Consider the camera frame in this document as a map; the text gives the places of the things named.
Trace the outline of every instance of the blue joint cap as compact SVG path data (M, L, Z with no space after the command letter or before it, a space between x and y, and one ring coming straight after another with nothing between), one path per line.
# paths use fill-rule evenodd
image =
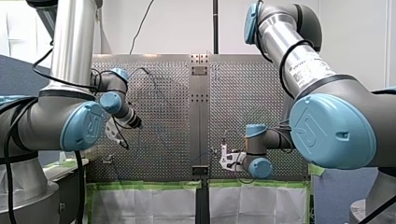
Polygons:
M0 96L0 105L4 105L6 103L24 98L24 97L28 97L28 96L24 96L24 95L9 95L9 96Z
M256 5L257 5L256 3L250 5L245 20L244 38L245 38L245 43L249 45L254 44L254 37L256 34L256 26L257 26Z
M246 138L256 137L267 131L267 126L265 124L248 124L246 130Z
M359 169L376 153L376 138L366 117L347 101L312 94L290 111L291 138L309 162L323 168Z
M250 163L248 172L255 179L266 179L273 172L273 166L272 163L267 159L258 158Z
M85 150L100 137L104 112L96 102L89 101L73 111L61 133L63 151Z
M100 106L109 114L117 114L121 110L121 98L114 91L106 92L100 98Z
M113 69L111 69L111 71L116 73L117 75L119 75L119 77L121 77L125 81L128 81L128 73L127 73L127 71L123 70L122 68L113 68Z

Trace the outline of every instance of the perforated metal panel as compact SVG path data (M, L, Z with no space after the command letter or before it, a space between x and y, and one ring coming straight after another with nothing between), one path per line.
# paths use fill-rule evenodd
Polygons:
M191 179L188 55L98 56L93 67L120 67L131 74L126 100L143 120L142 130L123 130L130 150L103 136L88 166L89 181ZM104 162L112 155L111 163Z
M210 178L235 178L219 165L220 141L226 130L245 133L249 123L276 126L283 91L277 71L261 56L210 55L207 75L192 76L196 55L97 56L93 67L107 70L147 68L129 82L127 100L144 123L143 130L124 130L130 150L102 137L91 155L88 181L190 180L191 166L209 164ZM227 135L231 149L242 149L236 133ZM109 155L111 163L106 162ZM307 165L297 151L269 150L273 179L302 180Z
M237 133L227 135L229 149L244 147L245 127L251 123L276 126L282 115L283 91L278 72L261 56L210 57L210 125L209 148L219 149L226 130ZM307 165L297 150L286 154L269 150L273 163L273 179L302 180L307 176ZM235 178L233 172L221 169L219 155L213 155L211 178Z

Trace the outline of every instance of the label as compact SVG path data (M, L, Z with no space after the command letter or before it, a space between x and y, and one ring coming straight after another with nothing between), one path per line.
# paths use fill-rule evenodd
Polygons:
M290 75L301 88L313 81L336 75L330 66L315 52L309 52L304 59L289 68Z

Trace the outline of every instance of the metal pegboard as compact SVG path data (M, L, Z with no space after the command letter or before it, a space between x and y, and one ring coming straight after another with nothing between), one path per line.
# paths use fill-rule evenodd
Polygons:
M130 150L103 136L91 157L88 180L173 181L191 179L190 55L95 56L99 71L120 67L129 78L126 100L143 120L142 130L123 130Z
M249 123L265 123L276 126L282 115L283 91L278 72L262 56L211 55L210 67L210 125L209 159L210 178L235 178L233 172L221 169L219 152L221 137L229 133L229 149L241 150ZM269 150L273 163L273 179L302 180L307 177L307 164L297 150L286 154L281 150Z

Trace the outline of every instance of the metal post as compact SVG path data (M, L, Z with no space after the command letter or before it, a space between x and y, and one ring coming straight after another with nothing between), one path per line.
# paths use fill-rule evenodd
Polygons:
M94 0L59 1L50 69L52 76L79 85L90 85L97 8ZM46 90L68 88L67 85L51 81Z
M219 54L219 0L213 0L213 48Z

